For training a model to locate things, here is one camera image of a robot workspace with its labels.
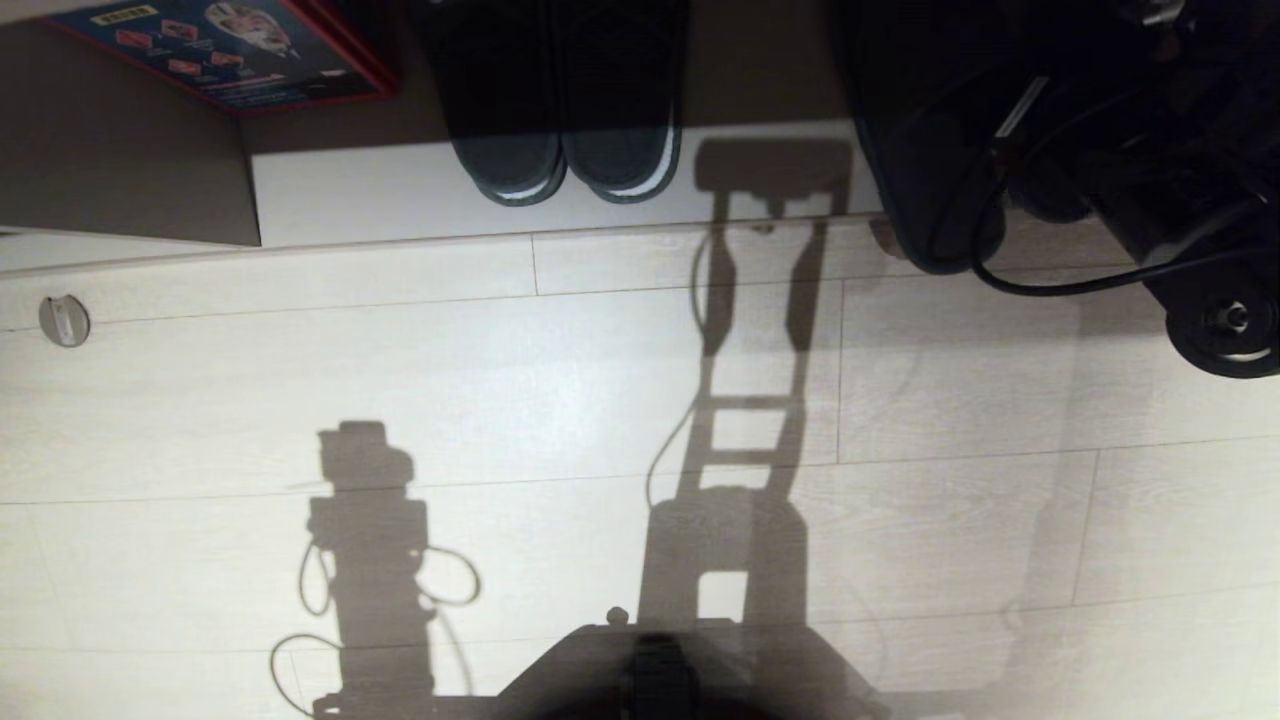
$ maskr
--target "black cable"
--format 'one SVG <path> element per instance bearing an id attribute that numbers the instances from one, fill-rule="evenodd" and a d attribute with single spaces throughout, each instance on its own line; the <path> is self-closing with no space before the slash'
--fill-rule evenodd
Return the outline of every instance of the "black cable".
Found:
<path id="1" fill-rule="evenodd" d="M 1098 105 L 1093 105 L 1073 115 L 1066 122 L 1059 124 L 1052 131 L 1044 133 L 1044 136 L 1037 140 L 1036 143 L 1032 145 L 1032 147 L 1027 151 L 1027 154 L 1021 156 L 1021 163 L 1024 165 L 1029 165 L 1033 158 L 1036 158 L 1041 151 L 1048 147 L 1048 145 L 1052 143 L 1055 140 L 1057 140 L 1057 137 L 1060 137 L 1064 132 L 1075 127 L 1080 122 L 1092 118 L 1093 115 L 1101 113 L 1102 110 L 1106 110 L 1108 108 L 1115 106 L 1119 102 L 1123 102 L 1124 100 L 1137 94 L 1138 90 L 1139 88 L 1128 90 L 1116 96 L 1112 96 L 1111 99 Z M 956 187 L 951 191 L 947 202 L 943 206 L 945 214 L 950 213 L 950 206 L 955 202 L 955 199 L 960 195 L 964 182 L 968 181 L 968 177 L 970 174 L 973 174 L 974 168 L 977 168 L 977 165 L 982 161 L 982 158 L 983 156 L 979 155 L 974 160 L 973 165 L 970 165 L 970 168 L 965 172 L 965 176 L 961 179 L 961 182 L 956 183 Z M 1052 286 L 1033 286 L 1033 284 L 1014 283 L 992 274 L 992 272 L 988 270 L 987 266 L 983 264 L 982 259 L 982 228 L 986 225 L 987 217 L 991 213 L 991 210 L 998 206 L 1000 196 L 1005 192 L 1007 184 L 1009 184 L 1009 174 L 1006 172 L 1005 176 L 996 183 L 996 187 L 992 190 L 991 195 L 988 195 L 987 201 L 983 204 L 982 214 L 978 217 L 978 222 L 974 223 L 973 232 L 969 236 L 969 263 L 973 266 L 973 273 L 978 275 L 978 279 L 987 283 L 992 288 L 998 290 L 1001 292 L 1006 292 L 1009 295 L 1019 295 L 1024 297 L 1066 297 L 1073 295 L 1085 295 L 1092 292 L 1100 292 L 1103 290 L 1112 290 L 1117 287 L 1147 282 L 1174 273 L 1180 273 L 1183 270 L 1190 270 L 1193 268 L 1199 268 L 1213 263 L 1221 263 L 1224 260 L 1235 260 L 1252 255 L 1268 255 L 1268 254 L 1275 254 L 1277 251 L 1277 249 L 1274 247 L 1257 247 L 1257 246 L 1238 247 L 1234 250 L 1225 250 L 1202 258 L 1171 260 L 1161 265 L 1152 265 L 1149 268 L 1140 268 L 1138 270 L 1132 270 L 1128 273 L 1120 273 L 1115 275 L 1107 275 L 1076 283 L 1052 284 Z M 1256 211 L 1261 210 L 1265 202 L 1253 197 L 1244 200 L 1242 202 L 1236 202 L 1235 205 L 1230 205 L 1220 210 L 1219 213 L 1210 215 L 1210 218 L 1207 218 L 1204 222 L 1197 224 L 1194 228 L 1188 231 L 1187 234 L 1184 234 L 1181 238 L 1178 238 L 1172 245 L 1189 247 L 1196 241 L 1207 237 L 1210 234 L 1213 234 L 1219 231 L 1222 231 L 1251 217 Z M 940 227 L 941 222 L 936 223 L 934 231 L 937 231 L 937 228 Z"/>
<path id="2" fill-rule="evenodd" d="M 268 661 L 268 665 L 271 669 L 271 682 L 275 683 L 275 692 L 280 693 L 280 697 L 284 698 L 284 702 L 289 703 L 293 707 L 293 710 L 297 710 L 298 712 L 301 712 L 302 715 L 306 715 L 307 717 L 315 717 L 315 715 L 311 714 L 311 712 L 308 712 L 307 708 L 305 708 L 301 705 L 293 702 L 293 698 L 289 697 L 289 693 L 284 692 L 284 685 L 280 684 L 280 676 L 275 674 L 275 656 L 279 655 L 280 648 L 283 648 L 285 643 L 292 642 L 292 641 L 297 641 L 297 639 L 319 641 L 319 642 L 321 642 L 321 643 L 324 643 L 324 644 L 326 644 L 326 646 L 329 646 L 329 647 L 332 647 L 334 650 L 339 650 L 339 651 L 342 650 L 342 646 L 338 644 L 338 643 L 335 643 L 335 642 L 333 642 L 333 641 L 321 638 L 320 635 L 312 635 L 311 633 L 297 633 L 297 634 L 289 635 L 289 637 L 282 639 L 280 642 L 275 643 L 275 647 L 273 647 L 271 652 L 268 655 L 266 661 Z"/>
<path id="3" fill-rule="evenodd" d="M 1023 158 L 1023 163 L 1029 164 L 1030 158 L 1038 155 L 1041 150 L 1044 150 L 1044 147 L 1047 147 L 1048 143 L 1057 140 L 1057 137 L 1061 136 L 1064 132 L 1071 129 L 1073 127 L 1083 123 L 1084 120 L 1092 118 L 1093 115 L 1108 108 L 1114 108 L 1115 105 L 1124 102 L 1125 100 L 1139 94 L 1142 90 L 1143 90 L 1142 87 L 1130 87 L 1124 92 L 1112 95 L 1111 97 L 1107 97 L 1102 102 L 1091 105 L 1089 108 L 1085 108 L 1080 113 L 1076 113 L 1066 122 L 1060 123 L 1057 127 L 1044 133 L 1044 136 L 1041 137 L 1041 140 L 1037 141 L 1036 145 L 1033 145 L 1032 149 Z M 938 209 L 938 211 L 933 215 L 933 224 L 929 227 L 929 234 L 924 241 L 924 251 L 927 255 L 932 255 L 933 249 L 937 247 L 938 234 L 942 232 L 942 225 L 946 223 L 947 217 L 951 215 L 951 209 L 955 206 L 956 200 L 960 199 L 960 193 L 964 191 L 964 187 L 969 182 L 969 178 L 973 177 L 973 174 L 978 170 L 978 168 L 982 167 L 982 161 L 991 156 L 991 152 L 992 152 L 991 147 L 984 147 L 974 155 L 973 160 L 969 163 L 964 173 L 960 176 L 960 179 L 956 181 L 956 183 L 951 187 L 951 191 L 947 193 L 947 199 L 942 202 L 942 208 Z M 1000 193 L 1005 191 L 1004 181 L 997 179 L 996 187 L 998 188 L 998 191 L 996 192 L 996 196 L 998 197 Z M 987 222 L 987 214 L 983 213 L 982 217 L 978 218 L 979 232 L 986 222 Z"/>
<path id="4" fill-rule="evenodd" d="M 1004 183 L 1001 183 L 1001 187 L 997 187 L 997 190 L 1002 191 L 1002 186 Z M 995 201 L 997 196 L 998 192 L 992 196 L 992 201 Z M 1248 205 L 1249 211 L 1242 213 L 1240 205 Z M 1215 217 L 1231 215 L 1235 218 L 1235 220 L 1233 220 L 1233 223 L 1229 224 L 1234 224 L 1234 222 L 1242 219 L 1243 217 L 1247 217 L 1248 214 L 1252 214 L 1254 209 L 1257 209 L 1256 204 L 1252 202 L 1239 204 L 1228 208 L 1226 211 L 1220 213 L 1219 215 Z M 1197 231 L 1199 231 L 1203 227 L 1204 227 L 1203 224 L 1197 225 Z M 978 275 L 978 278 L 982 282 L 987 283 L 988 286 L 1001 292 L 1007 292 L 1009 295 L 1020 295 L 1023 297 L 1066 297 L 1071 295 L 1087 295 L 1091 292 L 1100 292 L 1103 290 L 1112 290 L 1134 283 L 1152 281 L 1160 277 L 1180 273 L 1183 270 L 1190 270 L 1193 268 L 1199 268 L 1213 263 L 1221 263 L 1222 260 L 1236 260 L 1251 255 L 1267 255 L 1276 252 L 1276 249 L 1274 247 L 1238 247 L 1235 250 L 1225 250 L 1222 252 L 1215 252 L 1212 255 L 1206 255 L 1203 258 L 1174 260 L 1170 263 L 1165 263 L 1162 265 L 1152 265 L 1149 268 L 1142 268 L 1138 270 L 1130 270 L 1128 273 L 1120 273 L 1115 275 L 1107 275 L 1103 278 L 1094 278 L 1091 281 L 1083 281 L 1076 283 L 1019 284 L 993 275 L 991 270 L 988 270 L 986 265 L 982 264 L 982 238 L 979 237 L 980 231 L 982 231 L 982 223 L 979 222 L 977 229 L 973 233 L 973 240 L 969 243 L 969 260 L 973 263 L 973 273 Z"/>

